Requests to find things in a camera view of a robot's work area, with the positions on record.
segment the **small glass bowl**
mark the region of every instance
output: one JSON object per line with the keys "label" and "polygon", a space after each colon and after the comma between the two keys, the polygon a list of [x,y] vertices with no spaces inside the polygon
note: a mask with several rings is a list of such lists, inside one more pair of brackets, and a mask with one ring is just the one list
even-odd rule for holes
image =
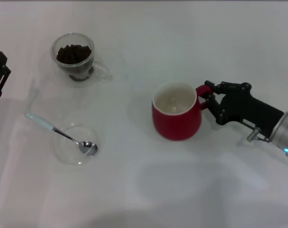
{"label": "small glass bowl", "polygon": [[[67,128],[60,130],[79,142],[90,141],[98,146],[98,150],[100,149],[100,139],[97,133],[89,127],[71,123]],[[94,150],[94,148],[90,148],[87,153],[82,153],[75,142],[59,134],[54,138],[53,148],[56,156],[61,161],[73,165],[87,163],[93,157],[91,154]]]}

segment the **red mug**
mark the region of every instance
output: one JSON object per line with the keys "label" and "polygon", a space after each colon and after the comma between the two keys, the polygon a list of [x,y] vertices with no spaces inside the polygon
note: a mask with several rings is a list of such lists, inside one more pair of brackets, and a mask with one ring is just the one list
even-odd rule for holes
{"label": "red mug", "polygon": [[206,85],[193,89],[183,82],[161,85],[152,98],[153,124],[160,135],[170,140],[184,140],[193,136],[202,122],[205,104],[198,96],[210,92]]}

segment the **white tablecloth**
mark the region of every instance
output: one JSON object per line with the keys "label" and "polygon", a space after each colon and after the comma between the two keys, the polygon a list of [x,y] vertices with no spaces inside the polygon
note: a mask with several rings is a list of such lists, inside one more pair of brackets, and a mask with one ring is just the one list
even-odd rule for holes
{"label": "white tablecloth", "polygon": [[[49,50],[68,32],[90,36],[113,81],[72,89]],[[288,111],[288,2],[0,2],[0,51],[12,73],[0,99],[0,228],[288,228],[288,158],[245,142],[238,123],[208,111],[197,134],[170,142],[151,122],[151,93],[170,79],[252,84]],[[98,155],[62,164],[56,126],[88,123]]]}

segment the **metal spoon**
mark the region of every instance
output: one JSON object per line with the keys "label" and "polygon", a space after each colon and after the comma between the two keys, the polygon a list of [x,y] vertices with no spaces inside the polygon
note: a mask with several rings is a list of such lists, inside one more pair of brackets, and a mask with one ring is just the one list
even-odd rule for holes
{"label": "metal spoon", "polygon": [[48,130],[54,131],[54,132],[56,132],[56,133],[58,133],[64,137],[66,137],[67,139],[70,139],[71,141],[75,142],[78,145],[78,148],[80,149],[80,151],[84,154],[86,154],[92,148],[90,153],[87,154],[88,156],[92,157],[98,151],[98,147],[95,143],[92,143],[89,141],[79,142],[79,141],[75,140],[74,138],[70,137],[69,135],[63,133],[62,131],[60,131],[56,127],[54,127],[51,123],[49,123],[47,120],[45,120],[44,118],[42,118],[39,115],[36,115],[30,111],[27,111],[24,113],[24,116],[27,117],[28,119],[36,122],[37,124],[47,128]]}

